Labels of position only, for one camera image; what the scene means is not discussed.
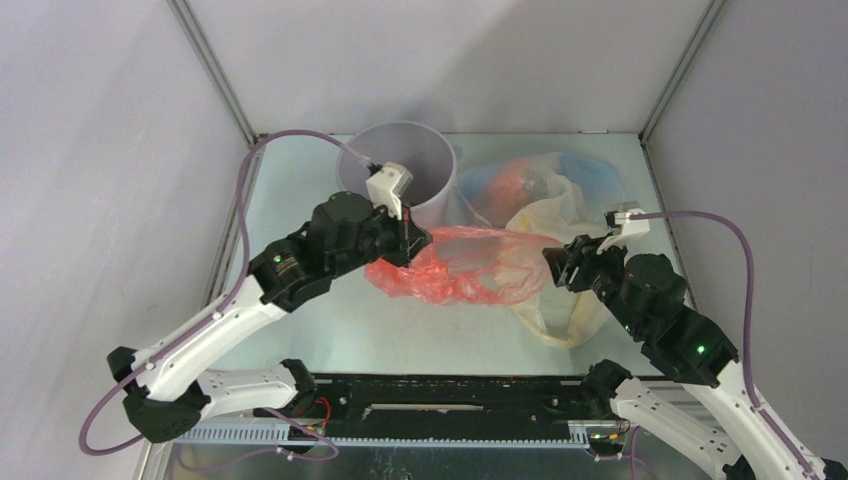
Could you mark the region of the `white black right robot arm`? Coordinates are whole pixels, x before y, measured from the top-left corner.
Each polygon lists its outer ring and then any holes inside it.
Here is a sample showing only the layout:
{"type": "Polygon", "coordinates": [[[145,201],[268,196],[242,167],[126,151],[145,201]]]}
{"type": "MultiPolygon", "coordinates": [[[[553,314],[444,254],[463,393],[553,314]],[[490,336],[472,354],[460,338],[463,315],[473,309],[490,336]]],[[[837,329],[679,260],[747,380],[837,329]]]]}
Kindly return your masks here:
{"type": "Polygon", "coordinates": [[[601,238],[576,237],[542,256],[557,287],[592,292],[649,363],[681,385],[718,422],[707,427],[649,393],[604,360],[590,369],[599,379],[581,392],[585,411],[612,413],[646,428],[718,479],[844,479],[846,467],[812,453],[765,402],[753,403],[738,350],[723,330],[684,302],[687,283],[662,254],[628,256],[624,247],[605,247],[601,238]]]}

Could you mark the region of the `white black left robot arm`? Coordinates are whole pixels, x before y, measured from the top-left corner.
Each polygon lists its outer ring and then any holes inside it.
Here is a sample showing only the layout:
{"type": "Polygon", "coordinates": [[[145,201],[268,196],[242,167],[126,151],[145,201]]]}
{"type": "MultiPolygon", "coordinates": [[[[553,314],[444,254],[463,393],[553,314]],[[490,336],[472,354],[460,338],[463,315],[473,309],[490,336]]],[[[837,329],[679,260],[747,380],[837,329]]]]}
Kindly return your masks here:
{"type": "Polygon", "coordinates": [[[269,408],[304,416],[317,386],[304,363],[285,359],[266,369],[224,371],[212,365],[262,328],[329,292],[332,282],[384,260],[408,267],[431,243],[404,206],[394,217],[365,197],[338,192],[316,206],[299,230],[249,261],[245,276],[191,320],[142,350],[119,347],[107,357],[126,393],[128,421],[143,438],[163,443],[198,423],[269,408]]]}

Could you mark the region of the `red translucent trash bag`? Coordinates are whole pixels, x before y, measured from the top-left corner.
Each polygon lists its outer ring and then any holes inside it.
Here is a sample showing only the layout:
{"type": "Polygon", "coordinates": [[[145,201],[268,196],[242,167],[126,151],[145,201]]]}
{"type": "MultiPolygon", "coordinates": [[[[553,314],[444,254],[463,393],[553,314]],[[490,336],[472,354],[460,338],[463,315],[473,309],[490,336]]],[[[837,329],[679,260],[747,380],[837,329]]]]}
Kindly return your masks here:
{"type": "Polygon", "coordinates": [[[365,278],[390,297],[510,306],[552,283],[543,250],[561,245],[545,235],[493,228],[439,227],[431,236],[409,266],[379,260],[365,267],[365,278]]]}

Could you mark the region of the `white translucent bag of bags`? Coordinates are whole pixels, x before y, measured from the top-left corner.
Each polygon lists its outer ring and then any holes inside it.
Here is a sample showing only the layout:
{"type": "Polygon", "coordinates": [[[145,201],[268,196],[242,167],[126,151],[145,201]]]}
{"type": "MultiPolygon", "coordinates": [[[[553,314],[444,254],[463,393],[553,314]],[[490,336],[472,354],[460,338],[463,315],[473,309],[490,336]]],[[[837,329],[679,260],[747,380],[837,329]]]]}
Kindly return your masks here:
{"type": "Polygon", "coordinates": [[[623,203],[614,165],[571,153],[547,153],[473,168],[455,184],[475,226],[534,233],[561,244],[603,236],[604,215],[623,203]]]}

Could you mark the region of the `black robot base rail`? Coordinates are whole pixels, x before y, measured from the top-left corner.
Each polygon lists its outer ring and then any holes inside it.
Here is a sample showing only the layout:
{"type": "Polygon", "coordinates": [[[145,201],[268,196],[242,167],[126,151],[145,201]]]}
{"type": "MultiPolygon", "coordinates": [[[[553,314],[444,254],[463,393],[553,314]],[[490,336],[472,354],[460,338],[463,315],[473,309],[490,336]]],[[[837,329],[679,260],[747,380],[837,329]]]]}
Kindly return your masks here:
{"type": "Polygon", "coordinates": [[[615,443],[633,423],[579,376],[319,374],[284,414],[338,443],[615,443]]]}

